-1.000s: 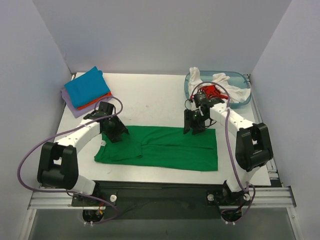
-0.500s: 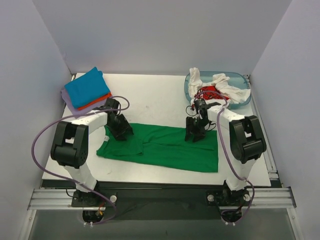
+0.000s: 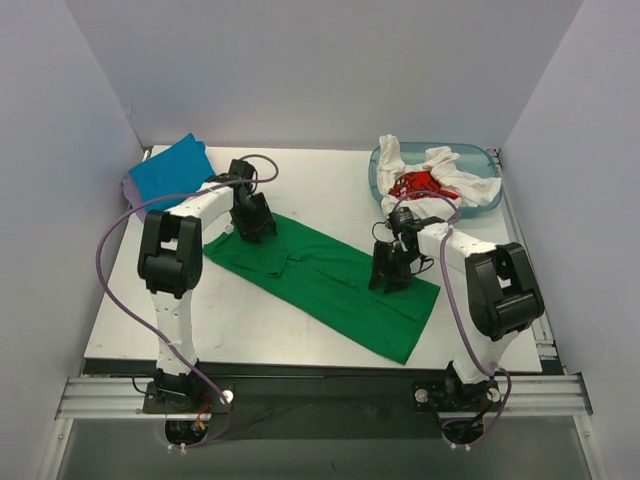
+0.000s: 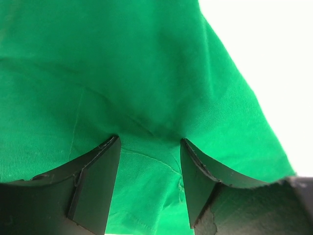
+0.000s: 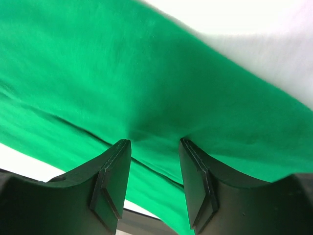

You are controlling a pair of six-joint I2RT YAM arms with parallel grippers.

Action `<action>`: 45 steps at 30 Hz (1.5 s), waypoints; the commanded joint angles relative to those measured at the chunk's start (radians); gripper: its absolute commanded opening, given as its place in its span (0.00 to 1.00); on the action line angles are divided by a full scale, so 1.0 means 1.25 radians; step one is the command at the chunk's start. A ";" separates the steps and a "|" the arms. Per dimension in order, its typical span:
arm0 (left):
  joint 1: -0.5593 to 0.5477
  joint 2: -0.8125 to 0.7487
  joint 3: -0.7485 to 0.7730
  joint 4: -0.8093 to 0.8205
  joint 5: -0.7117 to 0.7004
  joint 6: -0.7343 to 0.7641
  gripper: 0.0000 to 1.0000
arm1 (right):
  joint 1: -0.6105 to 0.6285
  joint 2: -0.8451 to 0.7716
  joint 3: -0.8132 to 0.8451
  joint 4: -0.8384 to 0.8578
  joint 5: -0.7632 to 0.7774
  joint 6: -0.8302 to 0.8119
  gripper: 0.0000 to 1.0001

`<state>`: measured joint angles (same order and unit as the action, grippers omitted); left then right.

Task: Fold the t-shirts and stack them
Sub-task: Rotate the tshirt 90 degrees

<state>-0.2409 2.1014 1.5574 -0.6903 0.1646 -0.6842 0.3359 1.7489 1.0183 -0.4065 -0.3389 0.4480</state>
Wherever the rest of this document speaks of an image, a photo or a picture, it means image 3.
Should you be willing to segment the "green t shirt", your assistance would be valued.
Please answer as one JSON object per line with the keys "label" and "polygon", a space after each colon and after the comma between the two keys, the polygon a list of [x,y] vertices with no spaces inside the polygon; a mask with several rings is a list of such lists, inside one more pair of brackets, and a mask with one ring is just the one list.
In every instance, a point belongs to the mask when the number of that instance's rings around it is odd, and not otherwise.
{"label": "green t shirt", "polygon": [[386,294],[368,288],[372,257],[291,218],[259,243],[222,233],[203,255],[312,316],[365,349],[406,364],[436,305],[440,287],[415,279]]}

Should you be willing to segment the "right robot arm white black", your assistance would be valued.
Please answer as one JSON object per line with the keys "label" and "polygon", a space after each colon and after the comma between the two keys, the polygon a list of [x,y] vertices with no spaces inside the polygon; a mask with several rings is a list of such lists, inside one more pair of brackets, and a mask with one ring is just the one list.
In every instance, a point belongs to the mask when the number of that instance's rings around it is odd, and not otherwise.
{"label": "right robot arm white black", "polygon": [[389,216],[393,238],[374,242],[371,290],[408,289],[412,264],[440,265],[462,351],[451,359],[455,376],[443,383],[448,404],[465,408],[479,395],[478,383],[502,366],[510,345],[545,311],[525,248],[472,237],[438,217]]}

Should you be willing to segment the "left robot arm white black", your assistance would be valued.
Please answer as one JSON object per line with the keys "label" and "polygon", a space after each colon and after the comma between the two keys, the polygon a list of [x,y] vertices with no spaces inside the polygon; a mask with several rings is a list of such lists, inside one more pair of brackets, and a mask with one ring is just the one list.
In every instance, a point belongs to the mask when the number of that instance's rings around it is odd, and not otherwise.
{"label": "left robot arm white black", "polygon": [[233,231],[249,243],[276,233],[276,221],[249,154],[231,161],[196,194],[166,211],[146,214],[137,263],[150,294],[159,330],[159,356],[154,374],[158,391],[182,412],[195,409],[208,388],[194,368],[198,356],[192,333],[192,294],[203,272],[203,231],[219,217],[231,217]]}

